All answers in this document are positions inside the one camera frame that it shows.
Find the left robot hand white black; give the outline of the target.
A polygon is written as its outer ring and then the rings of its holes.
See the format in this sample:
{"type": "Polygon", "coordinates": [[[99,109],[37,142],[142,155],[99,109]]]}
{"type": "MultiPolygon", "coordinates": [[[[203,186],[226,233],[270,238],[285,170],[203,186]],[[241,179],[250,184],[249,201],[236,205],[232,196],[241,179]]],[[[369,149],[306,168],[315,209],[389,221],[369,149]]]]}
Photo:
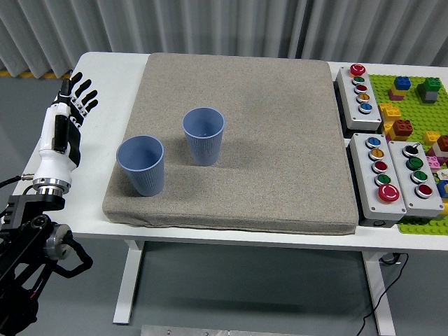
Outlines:
{"type": "Polygon", "coordinates": [[[40,166],[34,182],[49,179],[71,184],[71,173],[81,162],[81,127],[89,112],[98,105],[92,80],[75,73],[62,82],[54,102],[47,108],[38,154],[40,166]]]}

